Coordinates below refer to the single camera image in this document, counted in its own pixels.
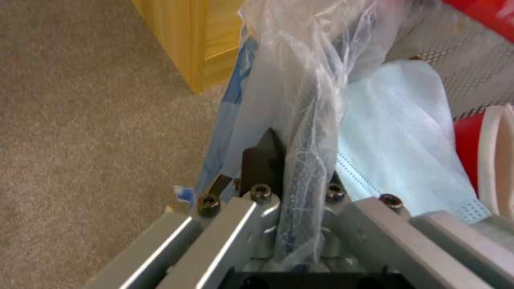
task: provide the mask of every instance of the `perforated metal sheet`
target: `perforated metal sheet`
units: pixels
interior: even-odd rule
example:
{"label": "perforated metal sheet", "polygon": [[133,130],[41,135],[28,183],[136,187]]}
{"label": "perforated metal sheet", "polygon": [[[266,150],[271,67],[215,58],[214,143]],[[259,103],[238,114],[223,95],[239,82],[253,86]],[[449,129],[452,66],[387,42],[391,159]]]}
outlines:
{"label": "perforated metal sheet", "polygon": [[388,60],[418,57],[431,64],[454,118],[514,102],[514,44],[450,6],[424,9],[406,21]]}

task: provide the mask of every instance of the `surgical mask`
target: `surgical mask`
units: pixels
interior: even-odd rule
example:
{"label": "surgical mask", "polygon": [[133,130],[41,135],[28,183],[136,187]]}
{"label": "surgical mask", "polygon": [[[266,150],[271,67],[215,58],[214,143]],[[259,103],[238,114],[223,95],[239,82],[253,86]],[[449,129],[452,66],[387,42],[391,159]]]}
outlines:
{"label": "surgical mask", "polygon": [[389,193],[412,215],[444,210],[469,224],[490,216],[457,156],[445,90],[428,64],[384,64],[346,93],[336,171],[352,200]]}

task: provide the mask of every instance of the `wooden cabinet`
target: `wooden cabinet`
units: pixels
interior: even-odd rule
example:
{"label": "wooden cabinet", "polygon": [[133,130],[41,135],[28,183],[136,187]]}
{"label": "wooden cabinet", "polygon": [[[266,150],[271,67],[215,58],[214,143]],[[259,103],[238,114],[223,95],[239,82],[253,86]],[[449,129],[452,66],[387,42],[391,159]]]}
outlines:
{"label": "wooden cabinet", "polygon": [[195,93],[230,76],[243,0],[132,0]]}

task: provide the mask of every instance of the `hex socket screw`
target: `hex socket screw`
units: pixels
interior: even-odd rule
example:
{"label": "hex socket screw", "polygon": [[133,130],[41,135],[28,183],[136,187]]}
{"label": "hex socket screw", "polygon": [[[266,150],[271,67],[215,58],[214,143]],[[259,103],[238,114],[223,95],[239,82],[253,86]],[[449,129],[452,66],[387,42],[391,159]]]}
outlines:
{"label": "hex socket screw", "polygon": [[401,199],[392,194],[382,194],[378,197],[378,200],[396,213],[400,213],[400,210],[403,208]]}
{"label": "hex socket screw", "polygon": [[198,214],[202,217],[211,218],[219,213],[221,202],[215,195],[202,195],[196,202]]}
{"label": "hex socket screw", "polygon": [[250,189],[250,199],[259,205],[268,204],[271,195],[271,188],[267,184],[257,184]]}
{"label": "hex socket screw", "polygon": [[327,186],[325,201],[331,204],[337,204],[343,201],[346,191],[340,184],[330,183]]}

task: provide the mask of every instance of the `red object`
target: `red object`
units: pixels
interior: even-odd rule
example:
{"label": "red object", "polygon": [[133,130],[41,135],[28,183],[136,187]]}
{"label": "red object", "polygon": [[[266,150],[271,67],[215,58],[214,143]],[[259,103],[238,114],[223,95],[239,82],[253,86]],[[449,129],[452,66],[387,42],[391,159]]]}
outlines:
{"label": "red object", "polygon": [[485,113],[466,117],[453,124],[455,128],[455,147],[462,166],[478,197],[478,156],[480,130]]}
{"label": "red object", "polygon": [[513,0],[443,0],[514,43]]}

